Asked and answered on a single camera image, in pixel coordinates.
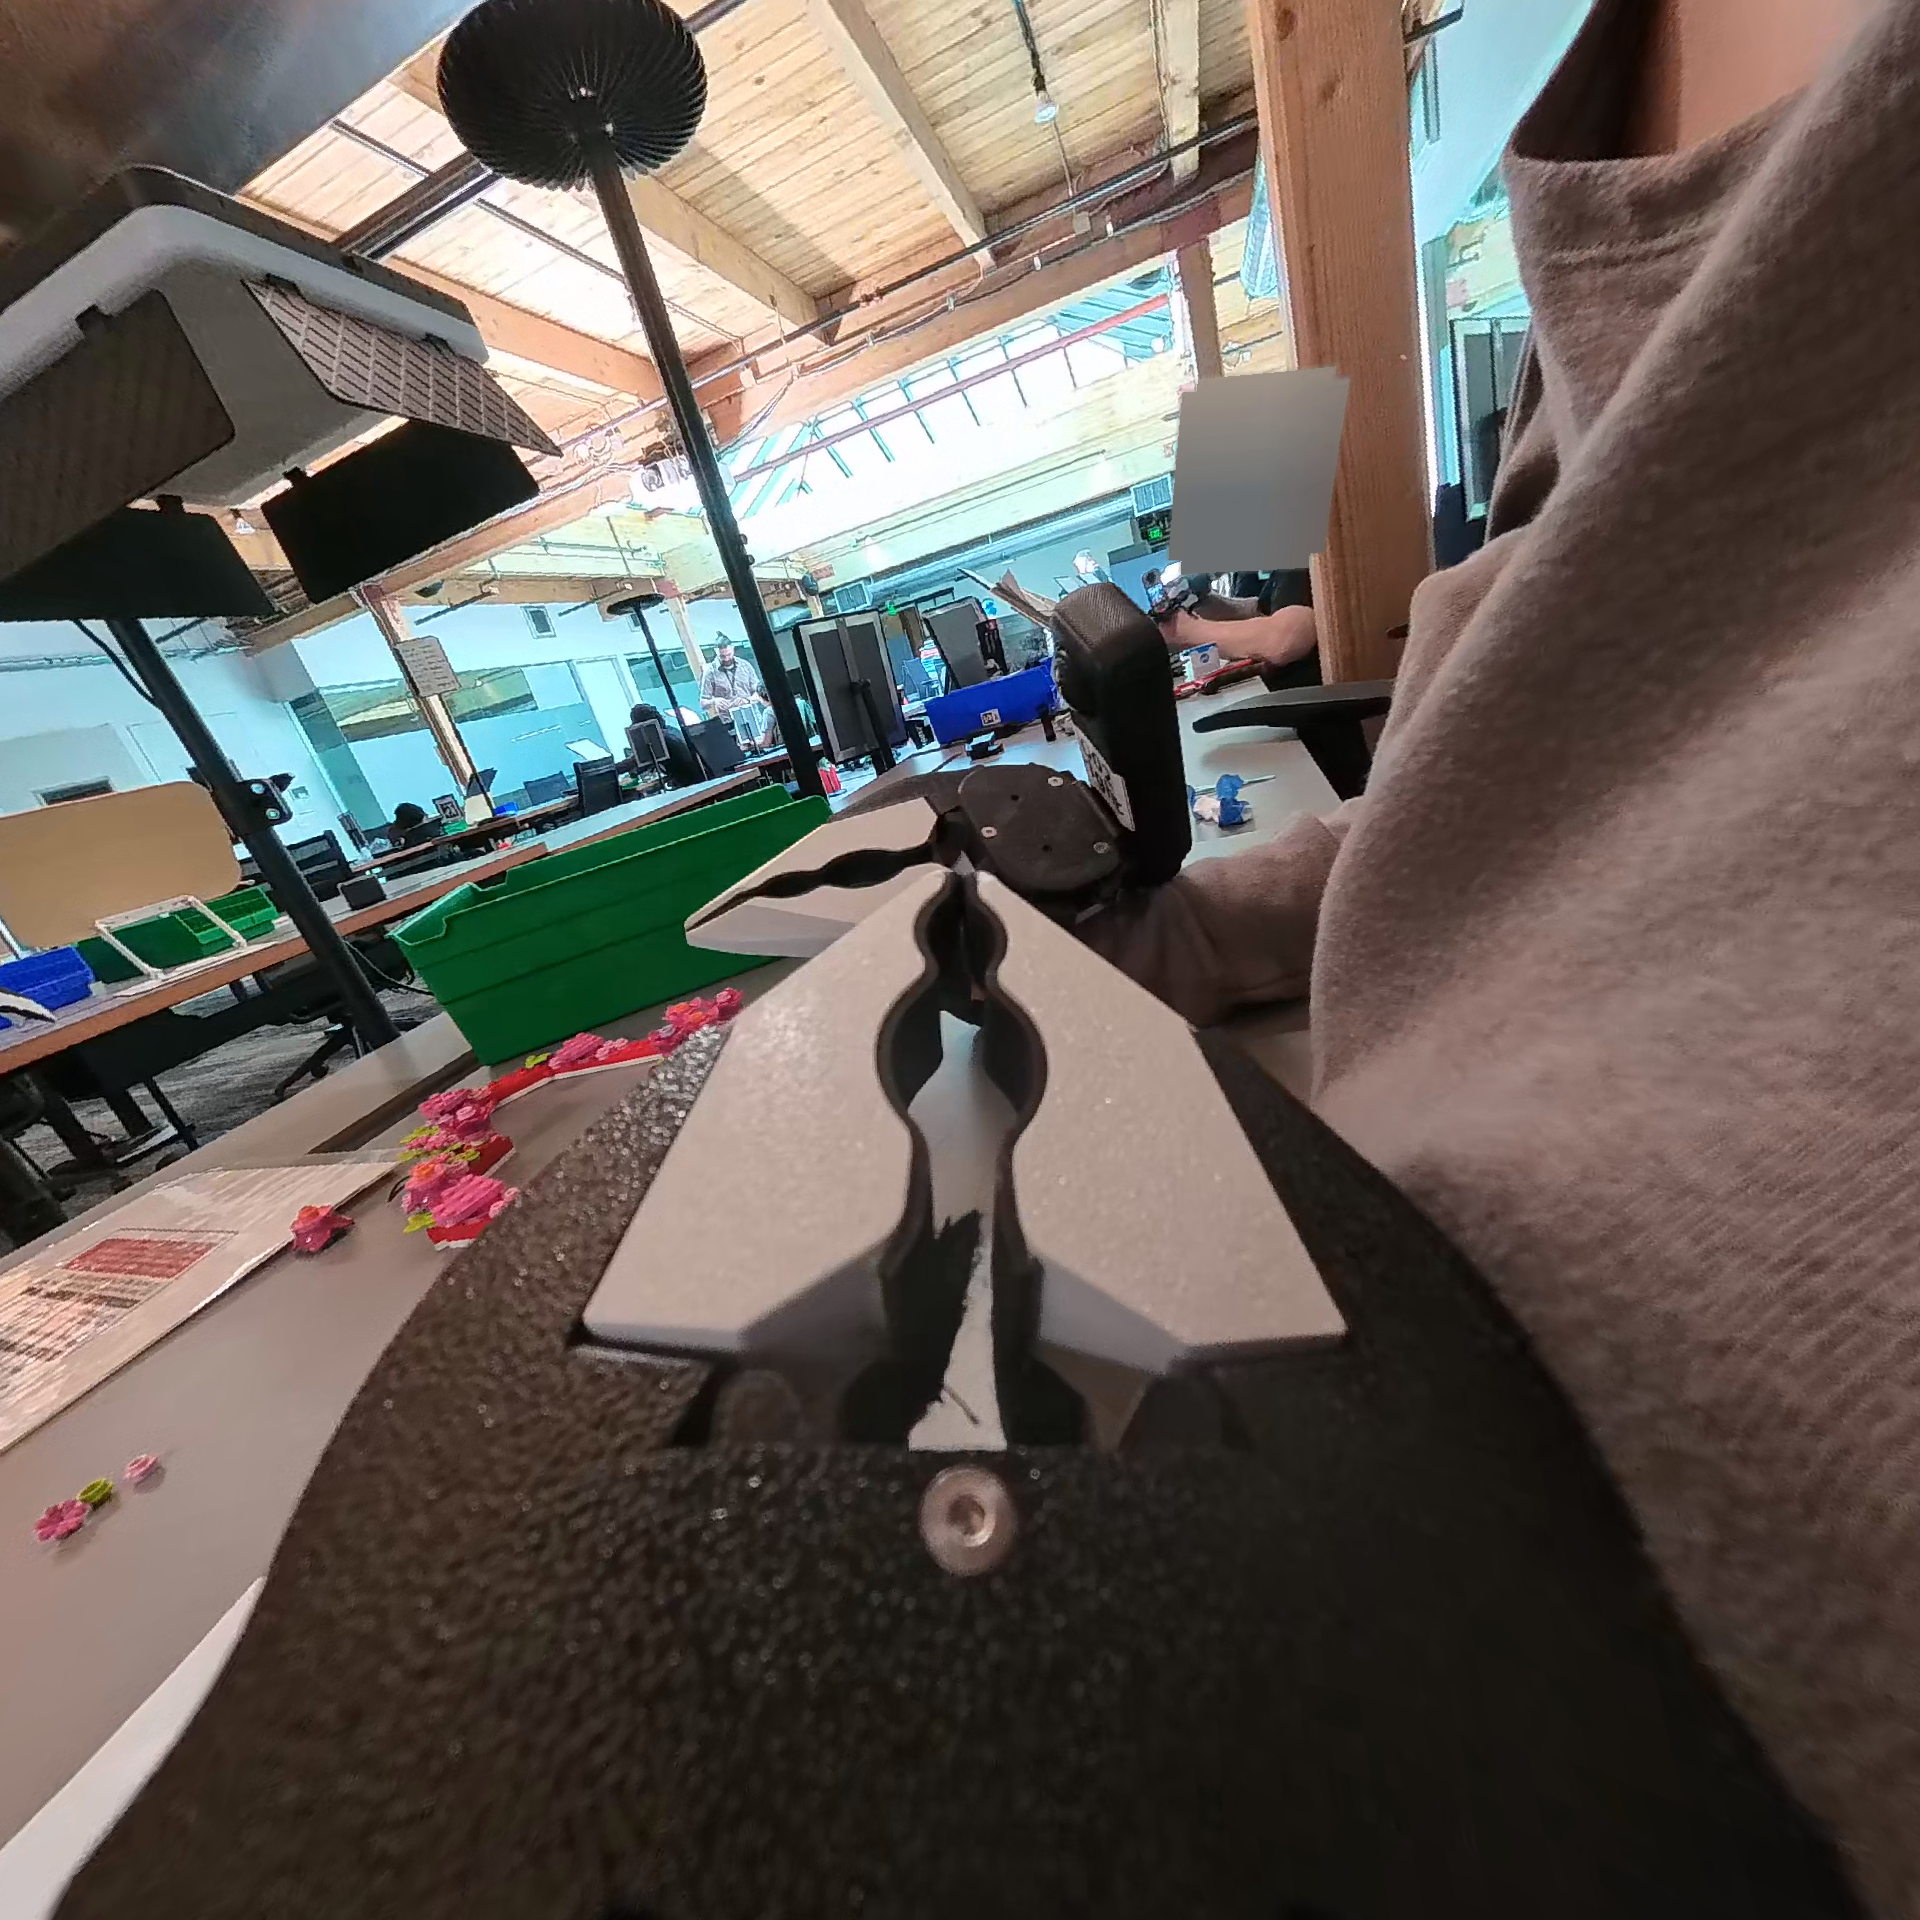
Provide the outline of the green tray with white frame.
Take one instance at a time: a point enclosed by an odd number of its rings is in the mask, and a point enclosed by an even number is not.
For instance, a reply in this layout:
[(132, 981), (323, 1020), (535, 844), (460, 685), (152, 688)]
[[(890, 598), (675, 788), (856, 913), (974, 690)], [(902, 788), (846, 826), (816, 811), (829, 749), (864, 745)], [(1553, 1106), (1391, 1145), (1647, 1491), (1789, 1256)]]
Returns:
[(266, 887), (241, 885), (209, 901), (185, 896), (96, 920), (95, 932), (77, 940), (77, 954), (106, 985), (158, 980), (264, 940), (281, 920)]

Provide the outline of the person's right forearm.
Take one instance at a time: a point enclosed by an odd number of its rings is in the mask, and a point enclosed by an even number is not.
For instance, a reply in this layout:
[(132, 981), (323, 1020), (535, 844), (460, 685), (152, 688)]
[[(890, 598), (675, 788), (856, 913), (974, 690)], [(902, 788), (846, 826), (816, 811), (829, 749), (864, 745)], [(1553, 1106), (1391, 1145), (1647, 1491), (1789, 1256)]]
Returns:
[(1189, 864), (1077, 924), (1082, 944), (1193, 1028), (1304, 1002), (1330, 866), (1358, 801), (1251, 850)]

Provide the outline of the person's torso in grey sweater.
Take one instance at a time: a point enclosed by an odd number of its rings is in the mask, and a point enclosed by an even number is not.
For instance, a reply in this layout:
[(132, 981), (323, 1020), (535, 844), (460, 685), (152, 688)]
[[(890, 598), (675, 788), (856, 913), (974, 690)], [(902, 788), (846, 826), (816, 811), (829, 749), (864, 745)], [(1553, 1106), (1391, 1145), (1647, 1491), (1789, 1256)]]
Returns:
[(1491, 542), (1326, 883), (1322, 1113), (1474, 1257), (1874, 1915), (1916, 1915), (1916, 4), (1686, 151), (1514, 132)]

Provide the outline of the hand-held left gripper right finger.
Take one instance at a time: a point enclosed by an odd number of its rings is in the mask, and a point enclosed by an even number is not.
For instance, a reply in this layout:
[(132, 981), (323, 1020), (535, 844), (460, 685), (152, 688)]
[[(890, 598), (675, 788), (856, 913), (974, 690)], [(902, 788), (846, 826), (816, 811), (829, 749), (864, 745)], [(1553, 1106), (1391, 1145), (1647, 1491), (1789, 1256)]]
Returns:
[(1345, 1318), (1193, 1028), (999, 879), (968, 907), (1010, 1441), (1119, 1441), (1148, 1394), (1330, 1351)]

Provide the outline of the studio light panel with flaps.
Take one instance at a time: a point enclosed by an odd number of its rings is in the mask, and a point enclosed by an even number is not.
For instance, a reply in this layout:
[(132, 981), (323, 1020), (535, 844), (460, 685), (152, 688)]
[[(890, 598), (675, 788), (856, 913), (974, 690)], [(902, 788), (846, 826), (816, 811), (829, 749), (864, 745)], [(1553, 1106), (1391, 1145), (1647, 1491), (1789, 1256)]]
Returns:
[(4, 621), (274, 618), (538, 497), (558, 447), (467, 309), (133, 167), (4, 258)]

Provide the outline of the blue storage bin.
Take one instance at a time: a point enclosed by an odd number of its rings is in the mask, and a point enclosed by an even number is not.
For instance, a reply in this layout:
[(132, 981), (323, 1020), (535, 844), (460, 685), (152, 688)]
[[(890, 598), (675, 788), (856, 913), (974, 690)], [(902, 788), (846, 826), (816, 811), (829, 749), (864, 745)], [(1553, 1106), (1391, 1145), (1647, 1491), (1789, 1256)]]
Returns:
[(77, 947), (50, 947), (6, 961), (3, 1028), (51, 1020), (61, 1010), (87, 1002), (96, 984), (95, 977)]
[(1035, 724), (1056, 706), (1056, 673), (1052, 660), (957, 686), (937, 694), (923, 707), (937, 743), (952, 746), (974, 736)]

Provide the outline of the laminated instruction sheet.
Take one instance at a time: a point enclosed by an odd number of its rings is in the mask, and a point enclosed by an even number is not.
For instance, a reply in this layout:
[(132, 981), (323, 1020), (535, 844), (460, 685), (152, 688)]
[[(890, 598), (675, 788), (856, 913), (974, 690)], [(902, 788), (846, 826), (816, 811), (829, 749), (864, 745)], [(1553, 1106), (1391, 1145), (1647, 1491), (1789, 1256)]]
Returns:
[(24, 1254), (3, 1277), (3, 1447), (286, 1252), (299, 1208), (346, 1211), (392, 1171), (358, 1157), (189, 1174)]

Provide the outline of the wooden support post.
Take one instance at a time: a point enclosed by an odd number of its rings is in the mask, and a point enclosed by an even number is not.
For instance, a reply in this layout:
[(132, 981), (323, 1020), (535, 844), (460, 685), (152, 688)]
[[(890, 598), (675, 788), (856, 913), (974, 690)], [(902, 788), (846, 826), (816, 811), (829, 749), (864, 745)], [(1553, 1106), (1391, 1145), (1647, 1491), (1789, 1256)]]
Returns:
[(1246, 2), (1245, 20), (1296, 363), (1350, 384), (1311, 560), (1322, 677), (1384, 681), (1432, 566), (1403, 6)]

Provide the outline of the red pink brick heart frame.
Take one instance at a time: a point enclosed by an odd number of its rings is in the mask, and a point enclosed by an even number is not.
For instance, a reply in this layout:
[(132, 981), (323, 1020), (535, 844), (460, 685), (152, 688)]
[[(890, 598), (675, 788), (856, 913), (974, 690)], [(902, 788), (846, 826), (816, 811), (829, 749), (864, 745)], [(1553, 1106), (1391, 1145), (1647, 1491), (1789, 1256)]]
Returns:
[(438, 1249), (472, 1245), (515, 1197), (498, 1174), (515, 1144), (500, 1128), (500, 1113), (518, 1100), (562, 1084), (603, 1073), (649, 1071), (707, 1029), (731, 1025), (744, 1010), (737, 989), (671, 1003), (657, 1028), (641, 1038), (603, 1038), (591, 1031), (521, 1057), (477, 1087), (433, 1091), (420, 1103), (420, 1121), (398, 1144), (397, 1195), (408, 1234), (423, 1234)]

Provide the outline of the black round disc on pole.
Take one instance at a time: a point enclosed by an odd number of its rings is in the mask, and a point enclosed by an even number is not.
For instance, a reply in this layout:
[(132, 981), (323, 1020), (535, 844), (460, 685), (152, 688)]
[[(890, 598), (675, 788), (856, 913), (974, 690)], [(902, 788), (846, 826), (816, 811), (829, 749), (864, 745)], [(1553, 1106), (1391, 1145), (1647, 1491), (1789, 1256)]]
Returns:
[(435, 85), (452, 132), (494, 174), (548, 190), (591, 183), (796, 786), (824, 796), (630, 192), (639, 174), (684, 154), (707, 107), (691, 27), (660, 2), (488, 2), (448, 33)]

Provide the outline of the long grey desk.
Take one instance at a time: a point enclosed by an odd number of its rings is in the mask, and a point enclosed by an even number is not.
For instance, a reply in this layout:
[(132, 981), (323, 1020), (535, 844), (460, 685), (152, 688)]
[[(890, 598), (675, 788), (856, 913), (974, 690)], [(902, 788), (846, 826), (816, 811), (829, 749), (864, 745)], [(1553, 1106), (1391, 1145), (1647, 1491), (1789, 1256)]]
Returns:
[[(387, 899), (377, 899), (371, 907), (348, 911), (342, 905), (334, 901), (325, 913), (340, 936), (379, 930), (417, 918), (427, 905), (442, 899), (467, 883), (491, 880), (512, 868), (544, 858), (546, 852), (548, 842), (533, 840), (485, 858), (435, 868), (430, 873), (403, 879), (388, 891)], [(50, 1020), (13, 1025), (3, 1034), (3, 1073), (29, 1069), (70, 1047), (128, 1028), (133, 1020), (149, 1018), (155, 1011), (195, 1002), (218, 989), (226, 989), (233, 981), (258, 975), (271, 966), (295, 962), (303, 956), (303, 938), (298, 932), (281, 932), (274, 938), (234, 947), (233, 952), (215, 956), (195, 969), (132, 981), (111, 993), (96, 993), (87, 1002), (62, 1007)]]

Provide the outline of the black computer monitor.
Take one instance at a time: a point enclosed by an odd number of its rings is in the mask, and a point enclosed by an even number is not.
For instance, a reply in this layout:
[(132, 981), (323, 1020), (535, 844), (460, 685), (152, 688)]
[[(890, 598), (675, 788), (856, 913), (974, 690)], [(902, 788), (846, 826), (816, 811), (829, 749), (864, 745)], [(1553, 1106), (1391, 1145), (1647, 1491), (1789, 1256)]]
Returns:
[(864, 760), (877, 774), (892, 770), (907, 728), (881, 614), (811, 618), (792, 637), (829, 760)]

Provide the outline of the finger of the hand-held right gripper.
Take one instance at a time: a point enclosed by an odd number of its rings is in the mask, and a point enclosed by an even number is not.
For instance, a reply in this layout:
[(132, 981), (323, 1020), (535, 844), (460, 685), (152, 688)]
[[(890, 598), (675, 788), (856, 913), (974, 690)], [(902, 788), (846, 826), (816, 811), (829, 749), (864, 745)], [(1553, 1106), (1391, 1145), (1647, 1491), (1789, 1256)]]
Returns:
[(923, 905), (948, 879), (946, 864), (907, 868), (872, 887), (821, 889), (797, 899), (747, 899), (719, 920), (684, 924), (686, 947), (766, 958), (811, 958), (875, 920), (882, 909)]
[(939, 836), (941, 809), (923, 798), (834, 813), (691, 918), (719, 920), (747, 899), (797, 899), (821, 889), (881, 885), (907, 868), (941, 864)]

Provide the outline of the green plastic storage bin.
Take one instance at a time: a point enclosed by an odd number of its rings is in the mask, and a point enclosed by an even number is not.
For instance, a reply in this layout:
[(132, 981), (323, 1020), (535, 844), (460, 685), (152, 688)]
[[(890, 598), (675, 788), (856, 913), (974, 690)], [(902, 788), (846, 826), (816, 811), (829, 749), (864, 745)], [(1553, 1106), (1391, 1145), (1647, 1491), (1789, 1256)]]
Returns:
[(762, 788), (467, 883), (395, 942), (500, 1065), (764, 966), (689, 947), (686, 920), (824, 825), (826, 798)]

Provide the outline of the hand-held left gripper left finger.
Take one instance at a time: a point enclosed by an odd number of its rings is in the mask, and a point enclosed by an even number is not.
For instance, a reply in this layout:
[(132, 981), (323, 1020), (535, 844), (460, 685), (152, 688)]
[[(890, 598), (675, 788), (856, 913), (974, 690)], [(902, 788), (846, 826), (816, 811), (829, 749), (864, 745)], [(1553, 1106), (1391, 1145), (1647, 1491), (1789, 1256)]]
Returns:
[(768, 1377), (821, 1437), (926, 1421), (974, 1271), (974, 1208), (912, 1117), (964, 905), (923, 869), (731, 1020), (582, 1311), (591, 1348)]

